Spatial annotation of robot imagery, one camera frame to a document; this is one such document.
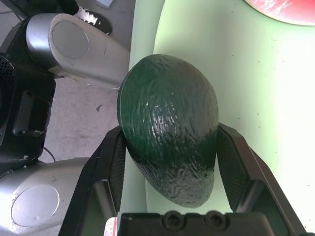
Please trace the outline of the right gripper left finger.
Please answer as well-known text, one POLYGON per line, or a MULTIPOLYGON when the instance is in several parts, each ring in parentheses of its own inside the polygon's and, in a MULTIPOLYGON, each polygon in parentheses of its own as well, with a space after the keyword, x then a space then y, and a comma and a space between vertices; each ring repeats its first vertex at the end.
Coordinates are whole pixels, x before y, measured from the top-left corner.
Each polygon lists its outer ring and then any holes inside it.
POLYGON ((120 211, 126 140, 120 127, 108 131, 84 165, 59 235, 102 236, 108 219, 120 211))

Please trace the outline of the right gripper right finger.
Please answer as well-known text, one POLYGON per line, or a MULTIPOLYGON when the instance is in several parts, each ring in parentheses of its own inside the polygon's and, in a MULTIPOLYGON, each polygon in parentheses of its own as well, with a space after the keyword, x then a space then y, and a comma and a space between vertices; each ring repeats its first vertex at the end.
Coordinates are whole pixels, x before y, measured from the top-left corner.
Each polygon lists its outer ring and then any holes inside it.
POLYGON ((217 157, 233 213, 256 214, 275 236, 308 235, 268 165, 235 129, 219 124, 217 157))

